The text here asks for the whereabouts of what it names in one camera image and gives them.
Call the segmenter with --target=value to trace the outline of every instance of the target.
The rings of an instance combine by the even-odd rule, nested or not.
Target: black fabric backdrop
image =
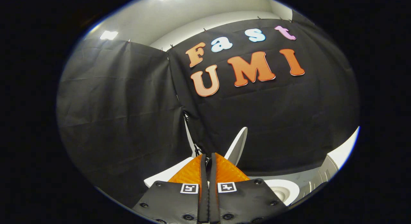
[[[132,208],[143,180],[191,156],[167,53],[92,39],[74,50],[57,94],[60,135],[74,164]]]
[[[285,38],[274,29],[278,25],[297,39]],[[252,28],[266,39],[248,40],[244,31]],[[210,43],[218,37],[233,46],[212,52]],[[200,42],[206,43],[203,61],[190,69],[185,52]],[[284,48],[295,51],[305,75],[290,74],[279,53]],[[235,87],[227,60],[241,56],[250,62],[257,51],[266,53],[276,78]],[[190,76],[210,65],[217,65],[220,88],[201,97]],[[202,78],[210,87],[209,74]],[[224,155],[247,126],[238,167],[249,176],[274,176],[320,166],[357,128],[359,101],[342,52],[298,18],[229,23],[168,52],[127,41],[83,40],[60,80],[57,120],[68,154],[91,183],[130,208],[147,191],[145,178],[191,155],[183,113],[193,141],[209,154]]]
[[[287,28],[296,40],[274,28]],[[252,42],[244,34],[258,28],[264,41]],[[227,37],[232,47],[214,53],[211,41]],[[202,62],[189,67],[186,53],[204,42]],[[290,48],[305,70],[292,76],[286,58]],[[276,78],[235,87],[231,57],[248,63],[253,52],[263,51]],[[309,170],[322,164],[326,154],[345,142],[359,125],[358,89],[353,71],[338,47],[323,31],[304,21],[255,19],[222,25],[177,44],[169,51],[170,68],[179,101],[189,119],[193,141],[206,151],[225,154],[236,134],[248,127],[247,141],[238,167],[250,176],[274,176]],[[203,71],[204,87],[211,86],[204,70],[217,65],[219,90],[199,96],[190,76]]]

